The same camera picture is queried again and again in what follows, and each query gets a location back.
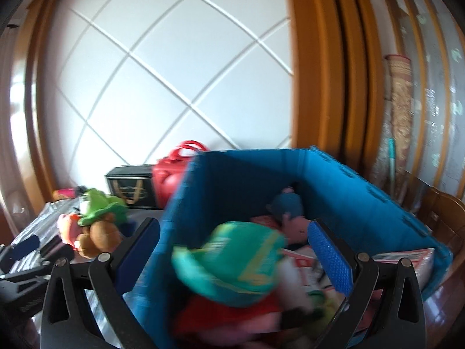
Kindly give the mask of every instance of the teal plush hat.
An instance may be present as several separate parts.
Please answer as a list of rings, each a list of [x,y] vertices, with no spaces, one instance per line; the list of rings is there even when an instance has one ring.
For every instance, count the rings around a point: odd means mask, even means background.
[[[178,278],[195,293],[230,307],[248,307],[277,286],[276,263],[286,240],[277,230],[227,222],[200,249],[174,247]]]

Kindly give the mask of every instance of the green plush toy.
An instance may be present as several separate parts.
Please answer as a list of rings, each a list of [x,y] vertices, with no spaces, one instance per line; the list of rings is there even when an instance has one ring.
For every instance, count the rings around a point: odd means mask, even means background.
[[[115,224],[118,226],[127,221],[127,206],[124,200],[114,195],[106,195],[97,189],[89,189],[84,195],[84,201],[80,204],[82,218],[79,219],[78,225],[90,226],[96,220],[107,213],[115,215]]]

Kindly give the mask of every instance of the green hat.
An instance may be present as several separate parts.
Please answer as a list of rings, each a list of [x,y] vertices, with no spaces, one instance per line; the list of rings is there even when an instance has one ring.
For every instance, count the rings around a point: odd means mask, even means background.
[[[90,226],[106,213],[115,214],[115,224],[127,221],[127,206],[123,199],[114,195],[106,195],[97,189],[89,189],[83,195],[84,201],[80,204],[81,214],[78,225]]]
[[[277,230],[227,222],[215,228],[200,249],[173,249],[178,278],[192,291],[230,307],[248,307],[277,285],[276,263],[286,245]]]

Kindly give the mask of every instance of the brown plush toy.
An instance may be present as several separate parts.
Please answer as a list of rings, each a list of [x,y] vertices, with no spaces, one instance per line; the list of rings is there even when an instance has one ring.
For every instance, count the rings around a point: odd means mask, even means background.
[[[112,252],[122,242],[121,233],[114,225],[115,215],[107,213],[77,237],[76,247],[85,258],[94,258],[102,252]]]

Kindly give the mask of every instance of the stuffed animal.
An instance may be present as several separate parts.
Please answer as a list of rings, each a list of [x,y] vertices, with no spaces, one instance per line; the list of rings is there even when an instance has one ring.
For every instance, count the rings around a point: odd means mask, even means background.
[[[81,215],[59,216],[57,226],[62,241],[89,259],[114,251],[123,239],[117,225],[127,225],[124,200],[97,189],[87,190],[83,199]]]
[[[84,227],[83,233],[74,243],[79,254],[85,258],[94,258],[102,252],[113,252],[123,240],[114,221],[115,216],[107,213],[90,227]]]
[[[175,246],[174,270],[198,294],[178,316],[175,334],[231,347],[279,331],[282,310],[273,290],[284,246],[279,231],[250,222],[220,224],[199,249]]]
[[[112,222],[117,226],[127,221],[127,206],[122,198],[114,195],[105,195],[104,192],[97,189],[89,189],[83,195],[83,201],[79,205],[81,218],[78,224],[80,226],[90,226],[102,216],[112,213]]]
[[[292,187],[284,188],[274,197],[270,212],[281,222],[281,230],[288,244],[307,242],[307,228],[310,220],[304,217],[301,196]]]

